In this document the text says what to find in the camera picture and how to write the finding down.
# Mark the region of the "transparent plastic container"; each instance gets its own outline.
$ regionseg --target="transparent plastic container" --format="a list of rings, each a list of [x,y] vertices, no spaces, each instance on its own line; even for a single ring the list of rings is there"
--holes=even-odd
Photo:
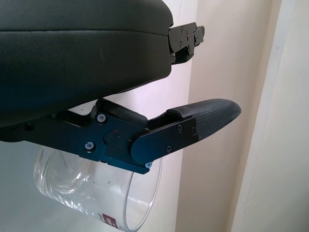
[[[34,165],[38,190],[121,231],[136,232],[152,208],[162,160],[141,175],[42,146]]]

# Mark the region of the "bolt head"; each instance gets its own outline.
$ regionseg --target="bolt head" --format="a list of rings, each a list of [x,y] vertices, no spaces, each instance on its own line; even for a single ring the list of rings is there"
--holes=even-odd
[[[146,168],[151,168],[152,165],[153,165],[153,163],[152,163],[152,162],[149,162],[149,163],[145,164],[145,167],[146,167]]]
[[[183,131],[183,125],[178,125],[178,127],[177,127],[177,130],[178,130],[178,132],[181,132],[181,131]]]
[[[100,114],[98,115],[97,120],[99,123],[105,122],[106,116],[104,114]]]
[[[93,150],[94,148],[95,148],[95,145],[94,145],[93,142],[87,142],[87,143],[85,143],[85,149],[86,149],[87,151],[91,151],[91,150]]]
[[[166,151],[167,151],[168,153],[171,153],[172,150],[173,150],[173,147],[172,147],[172,146],[167,146],[167,147],[166,147]]]
[[[197,134],[197,129],[196,129],[195,127],[192,127],[192,128],[191,128],[191,134],[192,134],[192,135]]]

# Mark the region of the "white wall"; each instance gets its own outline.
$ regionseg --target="white wall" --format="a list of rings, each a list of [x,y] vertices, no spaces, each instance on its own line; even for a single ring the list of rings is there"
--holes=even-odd
[[[248,155],[258,101],[255,93],[272,1],[200,0],[197,22],[204,43],[195,52],[189,101],[225,98],[241,116],[184,150],[176,232],[224,232],[243,152]]]
[[[285,12],[283,19],[289,19]],[[292,20],[273,78],[264,91],[255,127],[264,127],[261,142],[252,140],[253,175],[235,232],[309,231],[309,1],[295,0]],[[244,180],[249,175],[246,169]]]

